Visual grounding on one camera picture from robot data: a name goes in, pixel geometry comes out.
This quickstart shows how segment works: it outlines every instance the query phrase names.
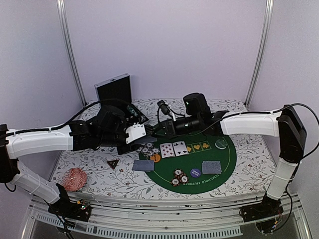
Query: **poker table mat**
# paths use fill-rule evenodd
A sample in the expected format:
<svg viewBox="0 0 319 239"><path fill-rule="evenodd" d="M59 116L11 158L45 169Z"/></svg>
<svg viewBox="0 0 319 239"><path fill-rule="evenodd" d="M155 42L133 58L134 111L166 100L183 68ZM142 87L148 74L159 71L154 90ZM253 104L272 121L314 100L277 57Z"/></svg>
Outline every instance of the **poker table mat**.
<svg viewBox="0 0 319 239"><path fill-rule="evenodd" d="M221 150L216 148L215 142L218 139L226 140L226 149ZM154 148L158 148L160 151L160 144L178 141L184 141L186 145L195 151L191 151L188 155L161 158L159 162L155 163L154 171L146 172L146 174L161 187L182 194L204 193L218 188L232 175L236 166L237 156L235 146L230 137L198 135L194 137L177 137L171 140L159 138L157 142L153 144ZM149 156L144 156L142 153L139 153L139 158L140 160L150 160ZM197 168L202 172L201 164L203 161L220 161L222 173L202 174L199 178L193 178L190 174L191 170ZM171 184L175 169L181 169L189 177L187 184L180 184L176 187Z"/></svg>

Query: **playing card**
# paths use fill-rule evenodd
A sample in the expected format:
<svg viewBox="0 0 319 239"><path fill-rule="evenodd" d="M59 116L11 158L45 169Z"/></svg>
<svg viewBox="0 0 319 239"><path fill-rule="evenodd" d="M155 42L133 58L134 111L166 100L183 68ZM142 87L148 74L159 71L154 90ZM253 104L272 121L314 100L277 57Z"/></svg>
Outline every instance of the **playing card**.
<svg viewBox="0 0 319 239"><path fill-rule="evenodd" d="M160 145L160 152L162 158L175 157L173 145L171 143L162 143Z"/></svg>
<svg viewBox="0 0 319 239"><path fill-rule="evenodd" d="M133 164L133 171L154 171L154 161L151 160L135 160Z"/></svg>
<svg viewBox="0 0 319 239"><path fill-rule="evenodd" d="M176 156L182 156L188 154L188 150L184 141L173 143L174 151Z"/></svg>
<svg viewBox="0 0 319 239"><path fill-rule="evenodd" d="M221 174L220 161L203 161L201 171L203 174Z"/></svg>

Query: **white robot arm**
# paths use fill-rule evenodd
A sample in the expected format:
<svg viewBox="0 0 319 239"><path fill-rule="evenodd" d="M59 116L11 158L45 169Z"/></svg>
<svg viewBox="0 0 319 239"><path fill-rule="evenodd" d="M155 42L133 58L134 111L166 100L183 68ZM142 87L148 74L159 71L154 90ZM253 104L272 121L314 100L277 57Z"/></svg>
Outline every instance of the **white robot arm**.
<svg viewBox="0 0 319 239"><path fill-rule="evenodd" d="M90 122L72 121L66 126L46 129L15 130L0 125L0 183L11 183L44 199L50 212L63 217L88 221L90 207L71 203L63 186L49 182L32 172L19 157L55 150L97 149L117 146L118 153L135 150L134 141L150 135L149 125L127 125L124 115L112 106L105 106Z"/></svg>
<svg viewBox="0 0 319 239"><path fill-rule="evenodd" d="M127 125L122 112L112 106L102 107L90 122L71 121L64 127L55 126L42 131L8 130L0 125L0 183L20 186L43 198L51 205L54 213L77 220L88 221L90 208L79 210L71 203L65 189L48 182L18 161L20 156L53 150L96 149L99 146L116 146L119 154L135 150L134 141L145 136L157 137L160 129L167 137L187 135L195 131L222 136L230 134L263 134L280 137L281 154L274 178L260 204L243 207L244 221L269 217L283 211L280 197L303 159L307 132L292 107L282 111L258 112L252 114L211 113L202 94L194 93L184 97L189 117L168 119L158 126ZM169 109L158 104L163 112Z"/></svg>

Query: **gray wall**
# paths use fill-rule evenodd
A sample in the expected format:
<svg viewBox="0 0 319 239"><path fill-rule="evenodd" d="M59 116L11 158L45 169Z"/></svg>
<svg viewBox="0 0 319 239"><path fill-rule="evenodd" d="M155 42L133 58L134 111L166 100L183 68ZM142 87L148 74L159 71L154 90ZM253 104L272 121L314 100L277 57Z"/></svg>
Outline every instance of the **gray wall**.
<svg viewBox="0 0 319 239"><path fill-rule="evenodd" d="M0 123L9 128L63 123L80 108L56 1L0 0ZM44 178L57 152L21 160ZM31 196L0 185L0 238L17 239Z"/></svg>
<svg viewBox="0 0 319 239"><path fill-rule="evenodd" d="M133 98L246 96L266 1L68 0L66 12L87 99L128 72Z"/></svg>
<svg viewBox="0 0 319 239"><path fill-rule="evenodd" d="M270 35L251 110L281 108L301 102L319 114L319 2L275 1ZM308 139L306 152L318 142L318 125L304 109L298 109ZM268 138L274 155L279 142ZM303 160L291 185L297 191L314 238L319 228L319 151Z"/></svg>

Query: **white plastic arm segment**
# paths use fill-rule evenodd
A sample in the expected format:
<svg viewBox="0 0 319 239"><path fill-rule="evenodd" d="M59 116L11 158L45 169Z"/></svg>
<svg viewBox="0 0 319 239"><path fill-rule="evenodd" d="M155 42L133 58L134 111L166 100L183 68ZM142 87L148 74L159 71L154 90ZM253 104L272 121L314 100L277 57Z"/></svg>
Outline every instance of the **white plastic arm segment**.
<svg viewBox="0 0 319 239"><path fill-rule="evenodd" d="M276 114L247 114L238 115L223 119L220 122L223 134L262 134L279 137L277 117L281 112Z"/></svg>
<svg viewBox="0 0 319 239"><path fill-rule="evenodd" d="M279 200L294 173L297 163L289 163L282 158L279 159L275 175L267 190L267 196L274 200Z"/></svg>
<svg viewBox="0 0 319 239"><path fill-rule="evenodd" d="M40 131L22 133L9 136L9 144L6 146L10 159L20 156L55 150L72 150L73 137L70 136L70 126L54 131Z"/></svg>
<svg viewBox="0 0 319 239"><path fill-rule="evenodd" d="M41 178L38 174L28 169L22 162L18 162L20 174L14 176L11 184L17 185L31 194L35 194L46 202L53 204L60 199L58 187L49 181Z"/></svg>

